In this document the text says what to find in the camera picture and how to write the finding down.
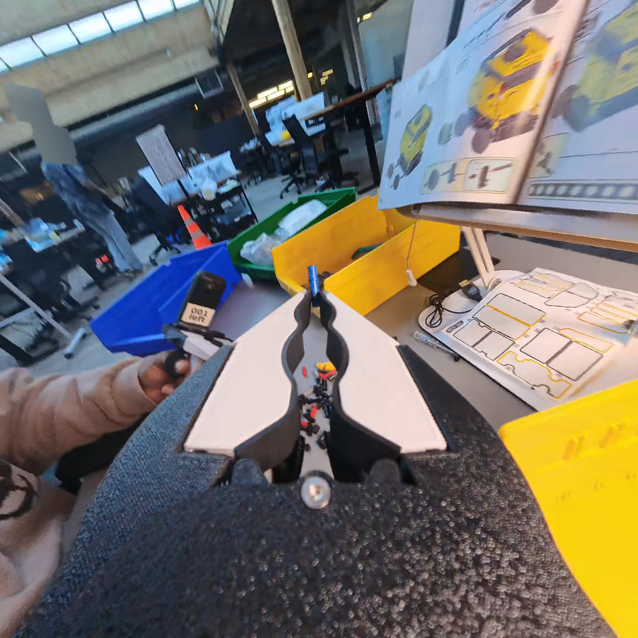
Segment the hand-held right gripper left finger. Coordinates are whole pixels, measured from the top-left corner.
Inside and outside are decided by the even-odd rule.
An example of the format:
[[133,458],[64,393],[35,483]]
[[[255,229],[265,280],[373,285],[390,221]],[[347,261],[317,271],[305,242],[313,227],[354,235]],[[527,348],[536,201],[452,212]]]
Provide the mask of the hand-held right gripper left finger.
[[289,456],[300,434],[294,372],[304,358],[311,292],[303,291],[236,339],[183,443],[185,452]]

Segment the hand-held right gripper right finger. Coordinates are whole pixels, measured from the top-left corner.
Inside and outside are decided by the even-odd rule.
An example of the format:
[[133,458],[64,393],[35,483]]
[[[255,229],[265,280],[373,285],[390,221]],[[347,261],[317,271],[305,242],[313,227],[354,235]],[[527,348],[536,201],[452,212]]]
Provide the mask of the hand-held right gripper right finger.
[[333,293],[321,294],[320,315],[338,372],[331,448],[339,454],[445,451],[448,442],[400,344]]

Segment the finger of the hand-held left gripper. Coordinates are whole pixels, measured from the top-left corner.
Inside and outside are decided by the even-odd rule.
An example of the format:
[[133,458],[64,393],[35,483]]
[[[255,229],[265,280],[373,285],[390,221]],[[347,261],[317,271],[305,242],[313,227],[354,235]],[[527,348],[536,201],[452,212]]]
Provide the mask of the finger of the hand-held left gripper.
[[222,347],[223,344],[218,345],[205,338],[185,338],[183,344],[183,349],[187,354],[195,356],[201,361],[207,361]]

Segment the pile of small block pieces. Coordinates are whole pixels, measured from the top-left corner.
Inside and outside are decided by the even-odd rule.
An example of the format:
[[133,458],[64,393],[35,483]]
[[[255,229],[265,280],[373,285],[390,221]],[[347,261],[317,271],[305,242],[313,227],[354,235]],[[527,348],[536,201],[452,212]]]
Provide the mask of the pile of small block pieces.
[[336,377],[337,369],[331,361],[317,363],[312,369],[305,366],[302,368],[302,379],[311,382],[298,395],[299,430],[305,453],[315,448],[327,451],[333,409],[332,391]]

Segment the blue plastic parts bin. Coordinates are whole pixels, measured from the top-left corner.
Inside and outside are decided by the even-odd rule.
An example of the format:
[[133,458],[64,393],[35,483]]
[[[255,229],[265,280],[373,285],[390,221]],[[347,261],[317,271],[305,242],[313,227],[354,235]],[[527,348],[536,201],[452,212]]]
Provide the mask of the blue plastic parts bin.
[[91,320],[94,335],[112,353],[145,357],[168,350],[171,343],[164,339],[163,326],[177,320],[191,283],[202,270],[227,283],[219,306],[243,279],[231,259],[228,241],[177,255]]

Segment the person's left forearm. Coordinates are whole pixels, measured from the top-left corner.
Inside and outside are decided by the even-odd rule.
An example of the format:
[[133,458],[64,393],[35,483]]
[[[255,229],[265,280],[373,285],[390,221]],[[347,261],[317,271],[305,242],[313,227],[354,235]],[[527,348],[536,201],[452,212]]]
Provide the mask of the person's left forearm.
[[140,382],[144,364],[134,357],[41,378],[2,372],[1,460],[39,475],[70,450],[130,428],[157,405]]

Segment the orange traffic cone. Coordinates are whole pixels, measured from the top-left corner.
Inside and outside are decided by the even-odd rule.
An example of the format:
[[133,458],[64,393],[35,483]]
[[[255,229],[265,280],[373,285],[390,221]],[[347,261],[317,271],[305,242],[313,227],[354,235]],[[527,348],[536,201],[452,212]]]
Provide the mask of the orange traffic cone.
[[179,215],[185,224],[186,230],[191,237],[194,248],[197,251],[210,248],[212,246],[212,243],[209,237],[203,233],[195,220],[187,212],[184,205],[178,205],[177,211],[179,212]]

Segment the green plastic parts bin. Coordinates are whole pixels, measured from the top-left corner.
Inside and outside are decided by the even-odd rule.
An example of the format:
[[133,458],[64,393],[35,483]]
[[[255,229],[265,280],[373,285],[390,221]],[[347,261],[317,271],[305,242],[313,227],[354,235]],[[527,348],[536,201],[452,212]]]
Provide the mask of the green plastic parts bin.
[[321,214],[317,219],[310,222],[306,227],[304,227],[301,231],[306,230],[320,221],[327,219],[335,212],[340,211],[345,208],[347,205],[355,202],[355,187],[344,187],[340,189],[330,189],[320,193],[311,193],[309,195],[301,195],[295,202],[289,202],[283,205],[283,207],[279,208],[277,211],[273,212],[270,216],[265,218],[262,221],[259,221],[256,225],[248,228],[243,231],[241,234],[237,235],[234,239],[232,239],[228,243],[228,251],[231,257],[231,260],[237,270],[243,274],[246,274],[251,277],[253,281],[272,281],[275,282],[277,280],[275,275],[274,263],[273,266],[256,266],[245,259],[241,258],[240,250],[243,245],[247,241],[251,241],[256,239],[263,232],[272,232],[275,230],[277,222],[283,218],[283,216],[289,213],[291,210],[295,209],[298,205],[302,203],[309,202],[312,199],[317,199],[327,206],[327,210]]

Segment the bubble wrap bundle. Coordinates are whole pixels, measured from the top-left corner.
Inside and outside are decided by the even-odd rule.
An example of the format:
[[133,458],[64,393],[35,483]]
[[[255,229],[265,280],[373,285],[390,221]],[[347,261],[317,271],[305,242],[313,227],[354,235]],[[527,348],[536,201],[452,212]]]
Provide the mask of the bubble wrap bundle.
[[273,249],[299,233],[326,210],[326,204],[315,198],[298,205],[277,222],[274,231],[263,232],[256,239],[247,241],[240,250],[241,258],[256,266],[273,266]]

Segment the yellow plastic parts bin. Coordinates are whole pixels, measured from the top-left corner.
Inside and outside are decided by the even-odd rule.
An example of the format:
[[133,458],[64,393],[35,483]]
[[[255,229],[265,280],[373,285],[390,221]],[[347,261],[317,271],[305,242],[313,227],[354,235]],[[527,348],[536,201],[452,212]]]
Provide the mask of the yellow plastic parts bin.
[[637,380],[498,434],[578,584],[618,637],[636,637]]
[[[361,315],[367,315],[439,266],[460,248],[458,226],[417,223],[395,209],[378,209],[378,196],[364,196],[272,251],[275,275],[292,296],[307,289],[307,267],[329,273],[324,288]],[[382,246],[355,261],[362,246]]]

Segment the white flip chart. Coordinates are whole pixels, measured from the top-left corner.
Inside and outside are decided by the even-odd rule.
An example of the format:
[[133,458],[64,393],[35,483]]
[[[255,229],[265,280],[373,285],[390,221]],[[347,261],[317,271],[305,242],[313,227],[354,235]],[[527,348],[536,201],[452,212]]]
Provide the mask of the white flip chart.
[[163,124],[139,134],[136,141],[161,186],[188,176]]

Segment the black office chair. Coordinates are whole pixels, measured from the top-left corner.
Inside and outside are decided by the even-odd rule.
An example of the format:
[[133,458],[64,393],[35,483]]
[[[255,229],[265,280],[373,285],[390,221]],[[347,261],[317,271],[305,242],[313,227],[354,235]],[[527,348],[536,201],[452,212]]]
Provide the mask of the black office chair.
[[299,158],[290,151],[275,147],[263,133],[257,135],[257,138],[269,157],[275,172],[288,180],[279,193],[279,199],[283,200],[284,194],[288,193],[291,187],[294,187],[297,194],[301,195],[302,175]]
[[337,146],[331,131],[323,135],[324,149],[320,151],[296,116],[284,118],[283,125],[294,140],[305,177],[315,183],[316,192],[340,188],[345,182],[359,185],[357,173],[343,170],[341,158],[348,154],[348,149]]

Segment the wooden background table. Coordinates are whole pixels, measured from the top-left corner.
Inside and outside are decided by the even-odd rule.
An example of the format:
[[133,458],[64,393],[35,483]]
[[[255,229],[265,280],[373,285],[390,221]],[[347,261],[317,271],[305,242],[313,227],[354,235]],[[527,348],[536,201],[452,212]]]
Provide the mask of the wooden background table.
[[332,121],[343,115],[346,111],[352,110],[360,119],[363,125],[364,140],[366,145],[366,151],[368,154],[368,160],[371,169],[370,185],[359,187],[357,195],[367,195],[373,190],[378,189],[381,182],[381,172],[378,163],[378,156],[376,153],[376,143],[372,133],[372,124],[370,116],[368,114],[367,104],[368,101],[376,98],[382,91],[389,90],[394,84],[398,82],[398,78],[391,78],[367,90],[355,93],[352,96],[346,97],[334,105],[324,107],[319,111],[315,111],[312,114],[304,116],[304,122],[308,126],[314,126],[320,123],[325,125],[327,132],[331,131],[330,124]]

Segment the beige hoodie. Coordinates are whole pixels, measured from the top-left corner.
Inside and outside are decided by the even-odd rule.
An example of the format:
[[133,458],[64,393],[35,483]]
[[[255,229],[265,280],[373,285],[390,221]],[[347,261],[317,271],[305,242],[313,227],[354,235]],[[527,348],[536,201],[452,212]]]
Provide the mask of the beige hoodie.
[[59,567],[75,497],[1,461],[1,636],[20,629]]

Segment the open instruction booklet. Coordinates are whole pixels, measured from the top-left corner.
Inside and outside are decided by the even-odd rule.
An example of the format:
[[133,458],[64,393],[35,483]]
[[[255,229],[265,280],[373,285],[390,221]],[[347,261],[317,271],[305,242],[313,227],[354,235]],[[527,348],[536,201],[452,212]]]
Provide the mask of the open instruction booklet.
[[392,91],[379,209],[637,213],[637,2],[487,1]]

